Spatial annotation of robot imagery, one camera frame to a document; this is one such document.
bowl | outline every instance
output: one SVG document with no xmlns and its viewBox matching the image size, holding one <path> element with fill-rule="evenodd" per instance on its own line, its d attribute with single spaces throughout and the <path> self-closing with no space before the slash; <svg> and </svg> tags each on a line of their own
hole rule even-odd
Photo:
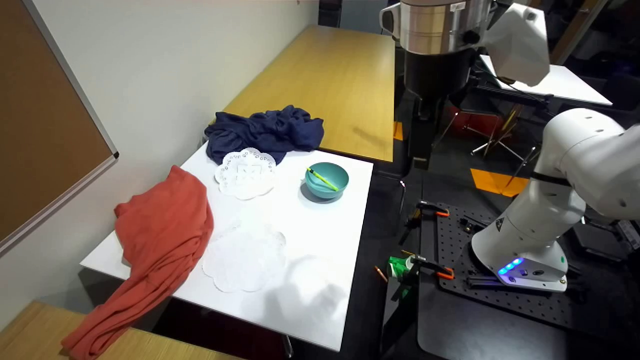
<svg viewBox="0 0 640 360">
<path fill-rule="evenodd" d="M 334 163 L 317 163 L 310 166 L 317 174 L 333 184 L 338 191 L 334 191 L 314 174 L 306 171 L 305 183 L 309 191 L 322 199 L 333 199 L 342 194 L 349 184 L 349 174 L 340 165 Z"/>
</svg>

white tabletop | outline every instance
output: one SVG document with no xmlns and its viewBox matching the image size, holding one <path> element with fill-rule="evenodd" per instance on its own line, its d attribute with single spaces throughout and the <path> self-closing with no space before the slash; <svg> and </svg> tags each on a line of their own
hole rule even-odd
<svg viewBox="0 0 640 360">
<path fill-rule="evenodd" d="M 243 201 L 220 193 L 213 179 L 217 165 L 205 148 L 206 144 L 182 168 L 207 187 L 214 235 L 237 217 L 260 218 L 285 235 L 287 265 L 283 275 L 259 291 L 223 293 L 203 273 L 201 260 L 173 296 L 339 351 L 373 165 L 321 151 L 290 152 L 276 168 L 276 186 L 262 197 Z M 323 161 L 347 170 L 349 186 L 339 199 L 316 203 L 302 193 L 301 180 L 308 166 Z M 115 232 L 81 265 L 121 279 L 129 277 Z"/>
<path fill-rule="evenodd" d="M 482 59 L 484 64 L 489 68 L 489 71 L 491 71 L 491 73 L 495 76 L 495 70 L 493 69 L 491 58 L 489 58 L 489 56 L 487 55 L 480 55 L 480 59 Z M 498 81 L 498 85 L 500 85 L 500 87 L 504 90 L 513 91 L 513 89 L 509 85 L 501 81 Z M 611 101 L 600 95 L 599 92 L 590 87 L 581 78 L 579 78 L 576 74 L 572 73 L 571 70 L 567 69 L 564 66 L 551 65 L 547 76 L 542 79 L 542 81 L 540 81 L 540 84 L 536 86 L 528 86 L 519 81 L 516 81 L 513 84 L 513 87 L 530 94 L 553 94 L 554 97 L 558 97 L 560 99 L 590 102 L 593 104 L 608 106 L 612 104 Z"/>
</svg>

cork board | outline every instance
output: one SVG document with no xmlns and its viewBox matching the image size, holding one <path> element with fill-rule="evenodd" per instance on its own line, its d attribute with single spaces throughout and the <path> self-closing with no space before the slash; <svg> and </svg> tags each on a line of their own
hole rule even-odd
<svg viewBox="0 0 640 360">
<path fill-rule="evenodd" d="M 0 241 L 114 156 L 27 6 L 0 1 Z"/>
</svg>

black breadboard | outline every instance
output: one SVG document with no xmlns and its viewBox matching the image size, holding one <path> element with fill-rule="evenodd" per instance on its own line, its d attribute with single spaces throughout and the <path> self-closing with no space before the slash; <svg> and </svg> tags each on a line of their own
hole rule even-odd
<svg viewBox="0 0 640 360">
<path fill-rule="evenodd" d="M 576 301 L 567 293 L 538 293 L 516 288 L 470 288 L 467 284 L 468 275 L 491 273 L 471 254 L 472 235 L 463 230 L 460 219 L 467 215 L 489 224 L 494 217 L 447 204 L 438 205 L 451 212 L 449 217 L 437 218 L 438 262 L 453 268 L 456 275 L 453 280 L 440 279 L 442 289 L 527 318 L 585 332 L 598 338 L 640 340 L 637 328 L 640 306 L 635 303 L 640 297 L 628 272 L 622 271 L 620 267 L 611 268 L 610 265 L 591 264 L 575 259 L 564 236 L 560 244 L 567 260 L 580 268 L 582 274 L 579 280 L 589 287 L 584 293 L 586 300 Z"/>
</svg>

white doily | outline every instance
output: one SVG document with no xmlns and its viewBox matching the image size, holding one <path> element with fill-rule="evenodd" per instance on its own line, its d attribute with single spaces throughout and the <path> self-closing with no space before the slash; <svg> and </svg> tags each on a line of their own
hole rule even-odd
<svg viewBox="0 0 640 360">
<path fill-rule="evenodd" d="M 286 265 L 285 238 L 270 225 L 239 223 L 214 235 L 202 270 L 220 291 L 258 291 Z"/>
<path fill-rule="evenodd" d="M 268 193 L 275 184 L 276 161 L 269 154 L 248 147 L 225 155 L 215 179 L 220 192 L 249 200 Z"/>
</svg>

